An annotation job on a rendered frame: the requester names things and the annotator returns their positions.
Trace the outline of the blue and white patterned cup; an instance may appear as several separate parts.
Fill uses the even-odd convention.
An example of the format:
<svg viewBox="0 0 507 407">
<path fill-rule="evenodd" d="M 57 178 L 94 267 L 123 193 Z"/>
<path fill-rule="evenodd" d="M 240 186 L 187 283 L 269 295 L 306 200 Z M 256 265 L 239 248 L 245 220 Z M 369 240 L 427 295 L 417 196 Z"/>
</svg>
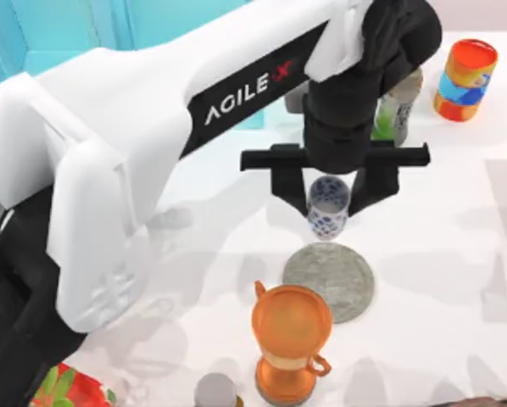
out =
<svg viewBox="0 0 507 407">
<path fill-rule="evenodd" d="M 348 220 L 351 193 L 347 184 L 336 176 L 321 176 L 309 188 L 307 221 L 320 240 L 332 240 Z"/>
</svg>

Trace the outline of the green bottle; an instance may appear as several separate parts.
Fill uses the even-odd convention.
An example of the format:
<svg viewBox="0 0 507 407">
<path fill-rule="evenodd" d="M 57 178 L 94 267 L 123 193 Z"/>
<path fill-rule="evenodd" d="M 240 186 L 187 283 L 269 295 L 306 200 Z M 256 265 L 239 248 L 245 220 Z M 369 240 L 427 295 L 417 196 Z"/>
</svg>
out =
<svg viewBox="0 0 507 407">
<path fill-rule="evenodd" d="M 420 94 L 422 82 L 422 69 L 418 68 L 381 97 L 372 129 L 373 140 L 393 141 L 396 147 L 404 144 L 408 136 L 410 113 Z"/>
</svg>

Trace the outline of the pale grey rounded box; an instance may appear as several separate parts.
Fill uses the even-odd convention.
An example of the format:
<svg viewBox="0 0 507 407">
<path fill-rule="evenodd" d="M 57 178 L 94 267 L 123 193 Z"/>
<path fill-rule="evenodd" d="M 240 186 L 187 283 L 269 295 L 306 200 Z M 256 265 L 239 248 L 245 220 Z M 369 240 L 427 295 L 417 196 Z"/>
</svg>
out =
<svg viewBox="0 0 507 407">
<path fill-rule="evenodd" d="M 303 99 L 309 91 L 309 82 L 306 81 L 288 92 L 284 97 L 286 110 L 289 114 L 302 114 Z"/>
</svg>

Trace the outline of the grey round coaster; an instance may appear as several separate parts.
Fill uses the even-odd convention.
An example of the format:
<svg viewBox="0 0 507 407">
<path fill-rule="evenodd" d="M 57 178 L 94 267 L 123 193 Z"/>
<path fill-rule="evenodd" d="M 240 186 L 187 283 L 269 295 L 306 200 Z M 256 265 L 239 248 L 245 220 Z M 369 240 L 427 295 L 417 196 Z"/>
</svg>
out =
<svg viewBox="0 0 507 407">
<path fill-rule="evenodd" d="M 342 244 L 311 243 L 286 262 L 281 281 L 318 293 L 331 310 L 332 322 L 360 317 L 374 298 L 375 277 L 365 259 Z"/>
</svg>

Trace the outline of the orange and blue can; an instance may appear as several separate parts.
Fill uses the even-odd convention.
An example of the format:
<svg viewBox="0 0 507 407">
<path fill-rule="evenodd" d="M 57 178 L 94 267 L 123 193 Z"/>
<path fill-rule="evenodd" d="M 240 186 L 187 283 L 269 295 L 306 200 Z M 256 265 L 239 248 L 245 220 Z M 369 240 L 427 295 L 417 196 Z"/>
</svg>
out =
<svg viewBox="0 0 507 407">
<path fill-rule="evenodd" d="M 478 39 L 454 43 L 433 102 L 437 113 L 455 122 L 471 120 L 488 89 L 498 56 L 492 45 Z"/>
</svg>

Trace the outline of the dark brown object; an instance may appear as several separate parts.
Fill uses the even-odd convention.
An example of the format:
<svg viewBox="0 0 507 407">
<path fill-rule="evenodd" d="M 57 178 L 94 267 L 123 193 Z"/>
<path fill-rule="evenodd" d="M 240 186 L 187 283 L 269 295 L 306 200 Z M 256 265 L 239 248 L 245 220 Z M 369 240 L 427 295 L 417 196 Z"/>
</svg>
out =
<svg viewBox="0 0 507 407">
<path fill-rule="evenodd" d="M 449 402 L 443 407 L 507 407 L 507 399 L 476 397 Z"/>
</svg>

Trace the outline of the red and green plant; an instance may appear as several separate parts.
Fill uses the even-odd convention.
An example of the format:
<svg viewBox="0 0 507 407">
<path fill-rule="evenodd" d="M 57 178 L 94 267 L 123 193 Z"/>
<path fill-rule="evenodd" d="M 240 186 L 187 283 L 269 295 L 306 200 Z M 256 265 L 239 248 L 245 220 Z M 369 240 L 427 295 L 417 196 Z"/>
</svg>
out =
<svg viewBox="0 0 507 407">
<path fill-rule="evenodd" d="M 118 407 L 118 399 L 100 381 L 60 363 L 47 373 L 29 407 Z"/>
</svg>

